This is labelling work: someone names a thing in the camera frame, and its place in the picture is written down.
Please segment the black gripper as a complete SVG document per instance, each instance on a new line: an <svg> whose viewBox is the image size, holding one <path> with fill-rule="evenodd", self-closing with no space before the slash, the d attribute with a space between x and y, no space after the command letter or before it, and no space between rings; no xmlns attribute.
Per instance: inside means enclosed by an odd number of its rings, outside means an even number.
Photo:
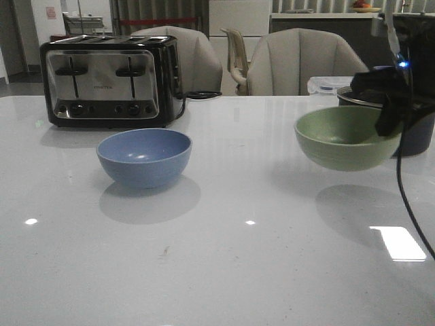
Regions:
<svg viewBox="0 0 435 326"><path fill-rule="evenodd" d="M386 137L405 120L410 98L416 111L434 111L434 15L386 12L382 22L393 64L355 74L351 89L385 94L375 130Z"/></svg>

